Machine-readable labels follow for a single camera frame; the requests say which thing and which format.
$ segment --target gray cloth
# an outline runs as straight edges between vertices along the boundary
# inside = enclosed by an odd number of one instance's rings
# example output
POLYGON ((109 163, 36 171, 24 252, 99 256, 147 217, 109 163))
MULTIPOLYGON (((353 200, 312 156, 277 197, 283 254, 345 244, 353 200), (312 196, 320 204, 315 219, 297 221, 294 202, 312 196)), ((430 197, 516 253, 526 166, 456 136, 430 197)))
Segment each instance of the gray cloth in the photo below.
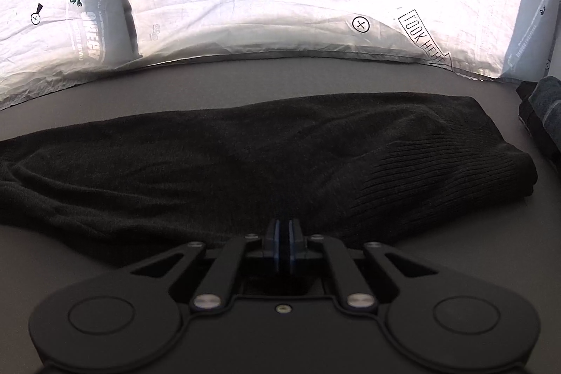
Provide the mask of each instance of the gray cloth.
POLYGON ((542 78, 528 100, 543 128, 561 150, 561 81, 551 75, 542 78))

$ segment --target ribbed knit fabric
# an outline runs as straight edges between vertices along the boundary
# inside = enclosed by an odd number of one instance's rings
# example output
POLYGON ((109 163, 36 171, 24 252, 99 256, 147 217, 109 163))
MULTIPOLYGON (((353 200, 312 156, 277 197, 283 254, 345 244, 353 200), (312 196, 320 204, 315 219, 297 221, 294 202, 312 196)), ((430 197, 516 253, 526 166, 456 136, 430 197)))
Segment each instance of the ribbed knit fabric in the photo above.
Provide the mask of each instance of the ribbed knit fabric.
POLYGON ((2 223, 114 265, 190 240, 217 247, 272 217, 349 247, 392 243, 536 181, 473 98, 432 94, 142 114, 0 142, 2 223))

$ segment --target triangular cutout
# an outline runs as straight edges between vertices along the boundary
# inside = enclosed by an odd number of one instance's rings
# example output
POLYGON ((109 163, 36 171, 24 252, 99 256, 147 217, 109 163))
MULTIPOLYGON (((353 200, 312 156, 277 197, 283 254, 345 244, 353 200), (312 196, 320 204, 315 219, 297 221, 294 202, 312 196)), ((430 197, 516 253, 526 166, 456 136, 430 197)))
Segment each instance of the triangular cutout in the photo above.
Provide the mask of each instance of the triangular cutout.
POLYGON ((397 254, 387 253, 386 257, 406 278, 418 278, 420 276, 428 276, 437 274, 437 271, 432 270, 424 265, 416 264, 415 262, 401 257, 397 254))
POLYGON ((169 270, 171 270, 182 257, 183 254, 181 253, 174 254, 170 257, 154 262, 153 264, 143 266, 142 268, 133 271, 132 274, 137 276, 149 276, 150 278, 161 278, 169 270))

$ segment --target gray table surface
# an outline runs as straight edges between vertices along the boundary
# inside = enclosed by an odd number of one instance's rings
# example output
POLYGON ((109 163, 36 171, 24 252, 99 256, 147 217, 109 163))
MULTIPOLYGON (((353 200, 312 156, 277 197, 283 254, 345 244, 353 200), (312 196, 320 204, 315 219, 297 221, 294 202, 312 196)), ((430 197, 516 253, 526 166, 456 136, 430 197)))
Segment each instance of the gray table surface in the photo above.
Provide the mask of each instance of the gray table surface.
MULTIPOLYGON (((561 184, 518 119, 515 85, 390 62, 291 58, 176 65, 99 80, 0 111, 0 140, 139 113, 399 91, 475 98, 504 139, 534 159, 539 179, 531 197, 459 216, 396 247, 527 298, 542 324, 527 366, 535 374, 561 372, 561 184)), ((61 287, 108 270, 56 239, 0 225, 0 374, 30 374, 41 366, 27 332, 38 303, 61 287)))

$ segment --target screw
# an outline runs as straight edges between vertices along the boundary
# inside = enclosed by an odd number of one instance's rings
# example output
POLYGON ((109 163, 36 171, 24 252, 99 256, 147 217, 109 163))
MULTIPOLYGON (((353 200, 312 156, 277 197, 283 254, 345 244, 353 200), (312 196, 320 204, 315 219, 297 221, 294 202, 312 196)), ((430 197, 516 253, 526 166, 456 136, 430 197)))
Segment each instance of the screw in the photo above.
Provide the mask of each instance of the screw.
POLYGON ((292 308, 290 306, 288 306, 288 304, 279 304, 275 310, 279 313, 279 314, 288 314, 292 308))
POLYGON ((368 293, 352 293, 347 297, 347 304, 354 308, 369 308, 376 300, 368 293))
POLYGON ((193 304, 199 309, 215 309, 220 306, 222 300, 220 297, 214 295, 213 293, 205 293, 195 297, 193 304))

